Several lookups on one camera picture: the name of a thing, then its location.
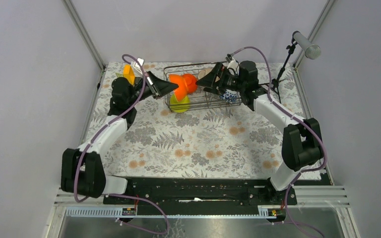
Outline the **yellow plastic bowl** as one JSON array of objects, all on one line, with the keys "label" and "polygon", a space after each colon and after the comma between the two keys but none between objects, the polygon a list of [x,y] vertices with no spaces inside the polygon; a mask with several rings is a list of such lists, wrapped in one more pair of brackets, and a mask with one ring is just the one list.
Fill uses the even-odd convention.
[{"label": "yellow plastic bowl", "polygon": [[183,113],[190,109],[190,99],[185,96],[182,100],[178,100],[175,95],[172,95],[169,99],[169,108],[176,113]]}]

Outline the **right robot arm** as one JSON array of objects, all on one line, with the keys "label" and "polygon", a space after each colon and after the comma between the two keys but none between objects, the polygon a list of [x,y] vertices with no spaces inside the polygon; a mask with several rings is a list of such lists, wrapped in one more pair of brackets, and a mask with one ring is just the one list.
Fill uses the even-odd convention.
[{"label": "right robot arm", "polygon": [[282,133],[283,163],[269,179],[269,187],[264,192],[267,202],[279,203],[284,198],[284,190],[300,173],[307,171],[307,166],[326,157],[319,122],[295,115],[274,100],[270,91],[260,85],[253,61],[243,61],[237,69],[217,62],[213,69],[198,77],[196,84],[218,95],[237,92],[244,105],[264,116]]}]

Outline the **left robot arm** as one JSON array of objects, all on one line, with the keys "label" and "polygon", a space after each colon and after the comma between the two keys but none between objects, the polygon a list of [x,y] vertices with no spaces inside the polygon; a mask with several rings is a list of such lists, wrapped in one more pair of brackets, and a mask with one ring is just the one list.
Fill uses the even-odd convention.
[{"label": "left robot arm", "polygon": [[124,77],[114,79],[110,109],[103,126],[87,142],[63,152],[62,191],[92,198],[115,194],[121,203],[130,203],[134,191],[127,186],[127,179],[105,175],[102,158],[132,126],[137,114],[135,105],[139,101],[163,97],[178,87],[178,84],[162,80],[150,71],[144,77],[137,77],[134,84]]}]

